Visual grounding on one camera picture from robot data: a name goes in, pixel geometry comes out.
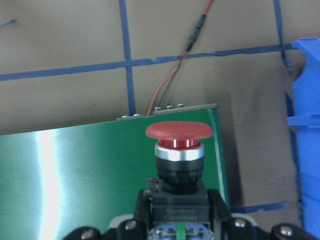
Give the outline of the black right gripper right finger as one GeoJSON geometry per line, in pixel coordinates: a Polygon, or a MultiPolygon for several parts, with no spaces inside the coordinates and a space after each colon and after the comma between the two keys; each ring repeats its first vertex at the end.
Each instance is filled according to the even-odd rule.
{"type": "Polygon", "coordinates": [[[209,202],[209,221],[211,225],[215,222],[227,222],[230,219],[230,211],[222,199],[220,192],[217,189],[208,189],[209,202]]]}

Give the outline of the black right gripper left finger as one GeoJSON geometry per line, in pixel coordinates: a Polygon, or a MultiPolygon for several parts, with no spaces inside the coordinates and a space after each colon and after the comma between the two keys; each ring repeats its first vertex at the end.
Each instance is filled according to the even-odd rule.
{"type": "Polygon", "coordinates": [[[139,190],[133,212],[135,221],[150,225],[151,221],[151,194],[147,190],[139,190]]]}

